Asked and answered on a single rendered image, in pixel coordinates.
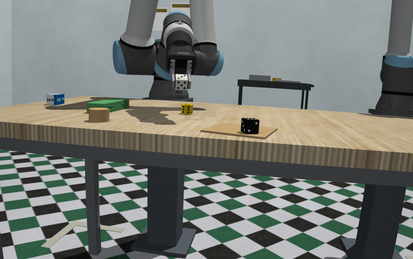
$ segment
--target light blue wall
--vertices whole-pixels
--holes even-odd
[[[10,3],[3,2],[0,17],[9,17]],[[170,2],[160,0],[159,7]],[[391,3],[216,0],[216,42],[224,67],[214,77],[193,76],[189,94],[198,102],[236,104],[238,79],[269,75],[315,85],[309,109],[367,113],[381,93]],[[120,75],[113,68],[113,41],[125,31],[129,5],[129,0],[13,0],[12,62],[10,19],[0,18],[0,106],[11,105],[10,63],[13,104],[43,101],[48,93],[147,97],[152,76]],[[299,108],[300,92],[245,87],[243,104]]]

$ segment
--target brown cylinder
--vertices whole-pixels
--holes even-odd
[[[109,121],[109,108],[89,108],[88,121],[107,122]]]

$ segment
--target wooden board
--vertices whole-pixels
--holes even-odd
[[[230,159],[413,172],[413,118],[250,105],[129,100],[109,122],[90,123],[86,103],[66,98],[0,107],[0,137]],[[218,123],[257,118],[278,128],[266,139],[201,132]]]
[[[214,126],[204,128],[201,132],[214,133],[214,134],[223,134],[230,136],[240,136],[247,138],[257,138],[257,139],[266,139],[270,134],[274,133],[276,128],[267,128],[259,126],[258,134],[244,134],[241,132],[240,124],[233,123],[219,123]]]

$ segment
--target metal table frame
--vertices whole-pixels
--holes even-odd
[[[170,251],[170,247],[176,249],[176,247],[190,246],[192,243],[189,238],[192,231],[195,230],[182,228],[183,169],[188,168],[269,177],[365,183],[357,238],[341,239],[342,246],[350,259],[402,258],[395,250],[395,242],[406,186],[413,187],[413,172],[223,159],[1,137],[0,149],[85,159],[88,250],[93,255],[101,252],[98,203],[98,161],[101,160],[149,166],[147,223],[156,227],[150,228],[147,233],[152,234],[153,237],[145,235],[145,238],[146,244],[147,240],[152,240],[158,244],[150,244],[144,250],[144,235],[141,234],[135,241],[135,243],[138,241],[142,244],[138,251],[144,250],[145,252],[162,255],[175,254],[177,251]],[[159,190],[157,186],[160,185],[162,177],[166,187]],[[172,190],[171,195],[165,193],[168,189]],[[154,200],[154,198],[160,197],[164,198],[158,201]],[[165,217],[165,212],[169,212],[170,216]],[[157,229],[161,225],[154,223],[157,220],[167,229]],[[165,236],[162,239],[157,239],[157,233]],[[179,240],[176,247],[172,247],[173,240]],[[2,258],[0,236],[0,259]]]
[[[246,80],[239,79],[238,86],[238,105],[241,105],[243,87],[265,87],[265,88],[278,88],[278,89],[291,89],[291,90],[302,90],[302,98],[300,100],[300,108],[304,107],[304,91],[305,95],[305,109],[307,110],[308,103],[308,92],[313,87],[313,84],[308,83],[293,83],[293,82],[274,82],[274,81],[258,81],[258,80]]]

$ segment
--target yellow die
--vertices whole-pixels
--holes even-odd
[[[193,112],[193,105],[188,103],[183,103],[180,107],[180,113],[184,115],[190,115]]]

